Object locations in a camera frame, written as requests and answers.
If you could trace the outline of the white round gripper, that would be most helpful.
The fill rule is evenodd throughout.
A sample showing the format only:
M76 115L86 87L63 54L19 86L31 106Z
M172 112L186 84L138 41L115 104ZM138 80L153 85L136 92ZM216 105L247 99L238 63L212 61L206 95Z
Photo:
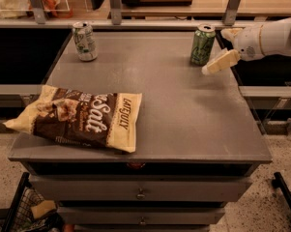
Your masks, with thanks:
M204 75L210 75L229 69L244 61L259 60L264 57L261 47L262 26L242 28L224 28L220 31L222 37L233 43L233 48L224 48L214 59L210 60L203 68Z

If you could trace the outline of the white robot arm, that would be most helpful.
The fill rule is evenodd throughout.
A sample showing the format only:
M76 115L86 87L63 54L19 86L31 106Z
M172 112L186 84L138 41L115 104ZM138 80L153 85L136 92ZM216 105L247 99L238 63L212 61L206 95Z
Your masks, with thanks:
M246 28L225 28L221 35L233 48L224 48L210 60L202 68L205 75L229 69L240 60L254 61L271 55L291 57L291 17Z

